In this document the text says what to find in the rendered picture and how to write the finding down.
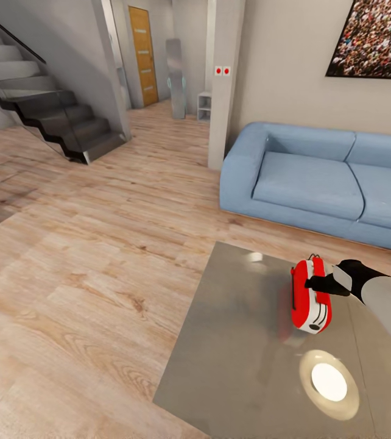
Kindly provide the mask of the radio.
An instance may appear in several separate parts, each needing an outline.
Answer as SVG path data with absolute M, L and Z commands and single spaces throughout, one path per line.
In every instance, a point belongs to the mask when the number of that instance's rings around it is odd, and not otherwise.
M 329 293 L 304 288 L 312 276 L 325 277 L 319 256 L 304 259 L 291 269 L 291 318 L 297 329 L 317 334 L 328 327 L 332 313 Z

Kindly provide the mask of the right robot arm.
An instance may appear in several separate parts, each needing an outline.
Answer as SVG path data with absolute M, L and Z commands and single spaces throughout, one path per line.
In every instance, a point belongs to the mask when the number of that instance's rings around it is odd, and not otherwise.
M 358 260 L 343 260 L 340 264 L 326 263 L 325 277 L 312 276 L 304 288 L 313 291 L 357 296 L 380 320 L 391 336 L 391 277 L 370 269 Z

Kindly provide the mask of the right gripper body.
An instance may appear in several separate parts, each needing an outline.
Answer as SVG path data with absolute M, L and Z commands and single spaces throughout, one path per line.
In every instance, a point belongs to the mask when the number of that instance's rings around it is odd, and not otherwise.
M 337 291 L 334 289 L 330 283 L 329 283 L 329 275 L 322 277 L 322 276 L 312 276 L 311 277 L 311 283 L 312 283 L 312 290 L 313 291 L 319 291 L 322 293 L 331 293 L 331 294 L 338 294 L 339 296 L 349 296 L 350 292 L 347 291 Z

